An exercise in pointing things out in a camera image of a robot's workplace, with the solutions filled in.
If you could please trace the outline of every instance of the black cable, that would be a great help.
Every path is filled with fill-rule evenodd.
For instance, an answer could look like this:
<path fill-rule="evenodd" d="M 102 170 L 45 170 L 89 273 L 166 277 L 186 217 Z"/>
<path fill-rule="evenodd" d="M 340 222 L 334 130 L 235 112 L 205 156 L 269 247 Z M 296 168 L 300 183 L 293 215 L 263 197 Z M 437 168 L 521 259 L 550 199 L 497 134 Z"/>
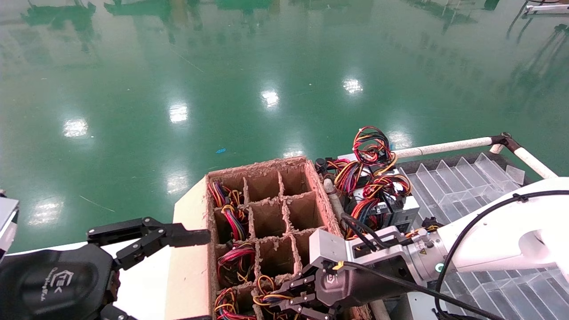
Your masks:
<path fill-rule="evenodd" d="M 473 307 L 473 306 L 469 305 L 468 303 L 465 303 L 465 302 L 462 302 L 462 301 L 460 301 L 460 300 L 451 298 L 451 297 L 449 297 L 449 296 L 447 296 L 447 295 L 445 295 L 445 294 L 436 292 L 436 291 L 434 291 L 434 290 L 427 289 L 427 288 L 425 288 L 424 286 L 420 286 L 420 285 L 418 285 L 418 284 L 414 284 L 414 283 L 409 282 L 409 281 L 406 281 L 406 280 L 402 280 L 402 279 L 399 279 L 399 278 L 395 278 L 395 277 L 392 277 L 392 276 L 388 276 L 387 274 L 384 274 L 384 273 L 382 273 L 382 272 L 379 272 L 379 271 L 377 271 L 377 270 L 375 270 L 375 269 L 372 269 L 372 268 L 370 268 L 370 267 L 368 267 L 368 266 L 365 266 L 365 265 L 362 265 L 362 264 L 358 264 L 358 263 L 354 263 L 354 262 L 349 262 L 349 261 L 344 261 L 344 266 L 350 266 L 350 267 L 352 267 L 352 268 L 356 268 L 356 269 L 359 269 L 359 270 L 367 271 L 367 272 L 369 272 L 369 273 L 375 274 L 375 275 L 378 276 L 378 277 L 382 277 L 382 278 L 384 278 L 385 280 L 388 280 L 388 281 L 390 281 L 390 282 L 393 282 L 393 283 L 395 283 L 395 284 L 398 284 L 398 285 L 400 285 L 400 286 L 402 286 L 402 287 L 408 288 L 408 289 L 413 290 L 413 291 L 419 291 L 419 292 L 422 292 L 422 293 L 424 293 L 424 294 L 428 294 L 429 296 L 433 296 L 433 297 L 435 297 L 435 298 L 437 298 L 437 299 L 441 299 L 441 300 L 444 300 L 444 301 L 446 301 L 446 302 L 448 302 L 448 303 L 452 303 L 453 305 L 462 307 L 462 308 L 464 308 L 464 309 L 466 309 L 466 310 L 469 310 L 469 311 L 472 311 L 472 312 L 474 312 L 474 313 L 476 313 L 476 314 L 480 314 L 480 315 L 482 315 L 483 317 L 487 317 L 487 318 L 492 319 L 492 320 L 504 320 L 504 319 L 502 319 L 502 318 L 500 318 L 500 317 L 498 317 L 498 316 L 496 316 L 496 315 L 493 315 L 493 314 L 490 313 L 490 312 L 487 312 L 487 311 L 481 310 L 481 309 L 479 309 L 479 308 Z"/>
<path fill-rule="evenodd" d="M 346 225 L 348 226 L 348 228 L 350 228 L 358 238 L 361 239 L 361 241 L 364 242 L 364 244 L 373 252 L 377 251 L 377 247 L 375 245 L 373 245 L 373 243 L 371 241 L 369 241 L 368 238 L 366 238 L 357 228 L 357 225 L 354 224 L 352 225 L 350 223 L 351 221 L 346 221 Z"/>
<path fill-rule="evenodd" d="M 367 221 L 367 219 L 369 217 L 370 211 L 375 210 L 375 207 L 377 206 L 377 204 L 378 204 L 378 202 L 376 202 L 376 201 L 372 201 L 372 202 L 367 203 L 365 205 L 365 207 L 362 208 L 360 216 L 358 217 L 357 220 L 359 222 L 365 224 L 365 222 Z"/>
<path fill-rule="evenodd" d="M 444 265 L 443 265 L 443 269 L 440 271 L 439 273 L 439 278 L 436 281 L 436 287 L 435 287 L 435 291 L 437 293 L 440 293 L 440 288 L 443 285 L 443 281 L 444 281 L 444 275 L 447 273 L 448 270 L 448 266 L 451 265 L 451 260 L 452 257 L 455 255 L 456 250 L 458 249 L 458 246 L 460 245 L 460 242 L 464 239 L 464 237 L 466 236 L 466 234 L 468 233 L 468 231 L 470 231 L 470 229 L 472 229 L 472 227 L 474 227 L 474 225 L 476 223 L 478 223 L 478 221 L 482 220 L 482 218 L 484 218 L 485 216 L 487 216 L 489 213 L 491 213 L 492 211 L 499 209 L 507 204 L 510 203 L 514 203 L 517 201 L 522 201 L 522 202 L 527 202 L 529 198 L 535 198 L 538 196 L 548 196 L 548 195 L 569 195 L 569 190 L 548 190 L 548 191 L 539 191 L 539 192 L 531 192 L 528 194 L 523 194 L 523 195 L 518 195 L 518 194 L 513 194 L 512 198 L 508 198 L 506 200 L 503 200 L 501 202 L 498 202 L 496 204 L 494 204 L 493 206 L 487 208 L 486 210 L 484 210 L 482 213 L 478 214 L 458 235 L 458 237 L 455 240 L 455 243 L 452 245 L 451 249 L 448 251 L 447 257 L 446 259 L 444 259 Z M 435 307 L 437 312 L 442 313 L 443 310 L 440 307 L 440 301 L 438 297 L 435 297 Z M 502 319 L 499 318 L 495 315 L 493 315 L 494 318 L 489 317 L 487 315 L 483 315 L 487 318 L 490 319 Z"/>
<path fill-rule="evenodd" d="M 383 241 L 381 241 L 380 237 L 378 235 L 376 235 L 376 232 L 373 231 L 367 225 L 365 225 L 365 223 L 359 221 L 358 219 L 354 218 L 353 216 L 346 214 L 345 212 L 342 212 L 341 217 L 342 217 L 342 220 L 347 220 L 346 222 L 350 221 L 350 222 L 354 223 L 356 226 L 362 228 L 362 230 L 364 230 L 368 234 L 372 235 L 373 239 L 377 242 L 377 246 L 380 249 L 386 249 L 389 247 L 389 245 L 387 245 Z"/>

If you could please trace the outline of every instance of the wire bundle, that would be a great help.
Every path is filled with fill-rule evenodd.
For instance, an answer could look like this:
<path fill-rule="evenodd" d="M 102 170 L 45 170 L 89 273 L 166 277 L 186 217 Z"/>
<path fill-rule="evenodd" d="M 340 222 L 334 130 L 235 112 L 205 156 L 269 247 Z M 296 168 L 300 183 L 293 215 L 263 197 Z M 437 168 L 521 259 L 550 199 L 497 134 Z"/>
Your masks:
<path fill-rule="evenodd" d="M 376 218 L 375 215 L 371 215 L 370 213 L 372 212 L 376 212 L 376 206 L 381 202 L 381 200 L 379 199 L 375 199 L 375 198 L 366 198 L 362 201 L 360 201 L 354 208 L 354 210 L 352 211 L 351 216 L 366 224 L 366 221 L 368 220 L 368 218 L 371 220 L 371 222 L 373 224 L 375 224 L 375 228 L 380 227 L 383 225 L 384 223 L 384 217 L 383 215 L 379 215 L 379 219 Z M 353 230 L 348 228 L 347 232 L 346 232 L 346 238 L 350 238 L 353 236 Z"/>
<path fill-rule="evenodd" d="M 401 190 L 397 189 L 395 184 L 398 184 Z M 376 198 L 380 190 L 390 195 L 408 196 L 411 194 L 411 183 L 406 176 L 401 174 L 382 175 L 374 178 L 364 187 L 364 197 Z"/>
<path fill-rule="evenodd" d="M 351 195 L 356 189 L 356 184 L 364 165 L 361 162 L 349 161 L 347 159 L 338 159 L 334 161 L 337 175 L 334 179 L 334 185 L 345 194 Z"/>
<path fill-rule="evenodd" d="M 253 297 L 253 302 L 258 306 L 264 307 L 263 309 L 273 316 L 273 320 L 288 320 L 287 314 L 274 313 L 271 310 L 269 310 L 268 307 L 274 303 L 278 303 L 283 300 L 293 299 L 293 297 L 284 296 L 282 294 L 273 294 L 271 292 L 268 292 L 263 288 L 261 284 L 261 280 L 263 279 L 269 282 L 271 286 L 271 292 L 274 292 L 277 289 L 275 282 L 269 276 L 266 276 L 264 274 L 259 276 L 259 278 L 257 279 L 257 290 L 259 290 L 259 293 L 261 295 Z M 294 316 L 292 320 L 296 320 L 297 318 L 298 318 L 298 313 Z"/>
<path fill-rule="evenodd" d="M 386 172 L 397 161 L 397 155 L 391 151 L 387 136 L 374 126 L 364 126 L 358 131 L 352 150 L 363 165 L 380 167 L 374 176 Z"/>
<path fill-rule="evenodd" d="M 233 240 L 245 240 L 247 238 L 245 227 L 249 222 L 249 218 L 247 214 L 238 207 L 240 204 L 243 204 L 243 196 L 239 191 L 230 190 L 222 186 L 218 181 L 214 181 L 208 185 L 208 191 L 212 195 L 216 207 L 221 207 L 221 212 L 231 227 Z"/>
<path fill-rule="evenodd" d="M 236 304 L 235 291 L 227 288 L 221 292 L 215 299 L 215 314 L 217 320 L 257 320 L 254 315 L 239 314 L 239 308 Z"/>
<path fill-rule="evenodd" d="M 255 260 L 255 248 L 250 243 L 233 244 L 233 249 L 217 259 L 217 279 L 225 286 L 235 286 L 249 280 Z"/>

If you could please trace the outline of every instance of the wire harness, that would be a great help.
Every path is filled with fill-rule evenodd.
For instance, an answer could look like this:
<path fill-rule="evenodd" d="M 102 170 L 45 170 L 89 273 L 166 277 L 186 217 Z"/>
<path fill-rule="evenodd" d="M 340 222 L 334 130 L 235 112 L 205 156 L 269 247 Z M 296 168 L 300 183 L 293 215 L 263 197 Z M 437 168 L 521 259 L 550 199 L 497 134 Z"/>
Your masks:
<path fill-rule="evenodd" d="M 268 292 L 267 290 L 265 290 L 263 288 L 263 285 L 261 283 L 262 280 L 266 280 L 270 287 L 271 287 L 271 291 Z M 269 276 L 266 275 L 261 275 L 257 278 L 257 290 L 259 290 L 259 293 L 261 295 L 259 296 L 255 296 L 253 297 L 253 302 L 258 305 L 263 307 L 264 311 L 271 314 L 273 316 L 273 320 L 297 320 L 298 319 L 298 313 L 294 315 L 294 317 L 292 317 L 291 315 L 288 314 L 284 314 L 284 313 L 274 313 L 271 310 L 269 310 L 269 306 L 274 304 L 274 303 L 278 303 L 282 300 L 290 300 L 293 299 L 293 297 L 289 297 L 289 296 L 284 296 L 282 294 L 273 294 L 272 292 L 276 291 L 277 286 L 275 285 L 275 282 L 273 281 L 273 279 L 271 279 Z"/>
<path fill-rule="evenodd" d="M 225 286 L 249 281 L 255 261 L 255 248 L 250 243 L 233 244 L 233 249 L 217 259 L 217 279 Z"/>
<path fill-rule="evenodd" d="M 239 208 L 243 204 L 243 195 L 238 190 L 230 190 L 218 181 L 208 185 L 208 191 L 213 197 L 216 207 L 221 207 L 231 227 L 231 237 L 235 241 L 244 241 L 247 238 L 246 228 L 249 223 L 247 213 Z"/>
<path fill-rule="evenodd" d="M 239 314 L 239 308 L 235 299 L 235 291 L 231 288 L 223 290 L 215 299 L 217 320 L 257 320 L 254 315 Z"/>

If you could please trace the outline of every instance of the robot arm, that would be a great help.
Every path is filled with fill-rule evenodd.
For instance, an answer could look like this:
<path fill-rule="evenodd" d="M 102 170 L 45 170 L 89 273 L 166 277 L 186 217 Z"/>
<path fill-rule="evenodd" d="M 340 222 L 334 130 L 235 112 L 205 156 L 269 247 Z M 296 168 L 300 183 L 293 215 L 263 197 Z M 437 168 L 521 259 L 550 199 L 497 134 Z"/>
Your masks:
<path fill-rule="evenodd" d="M 92 228 L 87 236 L 79 249 L 7 256 L 0 265 L 0 319 L 135 320 L 112 304 L 119 271 L 166 246 L 204 245 L 211 239 L 206 229 L 188 231 L 180 223 L 150 217 Z M 100 248 L 137 238 L 115 259 Z"/>
<path fill-rule="evenodd" d="M 518 194 L 544 192 L 530 199 Z M 449 270 L 459 272 L 543 268 L 557 264 L 567 278 L 569 262 L 559 226 L 569 223 L 569 178 L 555 178 L 523 187 L 493 203 L 412 239 L 396 227 L 376 231 L 388 248 L 372 251 L 361 239 L 344 240 L 324 230 L 310 236 L 310 265 L 276 293 L 292 296 L 272 307 L 317 320 L 331 320 L 339 311 L 409 292 L 395 280 L 426 287 L 439 278 L 450 251 Z M 465 227 L 470 228 L 462 235 Z M 371 235 L 366 236 L 375 243 Z M 456 249 L 455 242 L 460 238 Z M 383 275 L 355 268 L 363 265 Z"/>

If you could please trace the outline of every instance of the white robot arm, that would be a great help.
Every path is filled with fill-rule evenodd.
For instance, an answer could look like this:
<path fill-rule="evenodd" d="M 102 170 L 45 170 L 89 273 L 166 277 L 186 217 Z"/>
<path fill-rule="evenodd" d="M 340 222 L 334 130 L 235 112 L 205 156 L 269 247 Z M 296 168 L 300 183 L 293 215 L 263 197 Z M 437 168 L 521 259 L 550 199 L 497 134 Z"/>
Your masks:
<path fill-rule="evenodd" d="M 559 231 L 569 225 L 568 210 L 569 178 L 552 178 L 506 194 L 436 231 L 417 230 L 410 238 L 393 226 L 370 232 L 365 236 L 367 241 L 344 240 L 316 230 L 310 236 L 310 264 L 278 290 L 287 296 L 304 295 L 308 301 L 299 300 L 297 304 L 293 299 L 279 307 L 312 319 L 329 320 L 346 307 L 418 290 L 484 317 L 501 319 L 427 289 L 427 282 L 441 280 L 447 270 L 492 271 L 555 265 L 569 278 L 566 244 Z M 354 227 L 359 225 L 356 222 L 352 221 Z M 319 303 L 329 312 L 311 309 L 311 303 Z"/>
<path fill-rule="evenodd" d="M 513 194 L 569 190 L 569 178 L 542 180 L 438 229 L 449 251 L 458 235 L 478 214 Z M 552 195 L 507 204 L 482 218 L 462 239 L 452 258 L 459 272 L 512 270 L 557 266 L 569 281 L 567 240 L 560 231 L 569 225 L 569 196 Z"/>

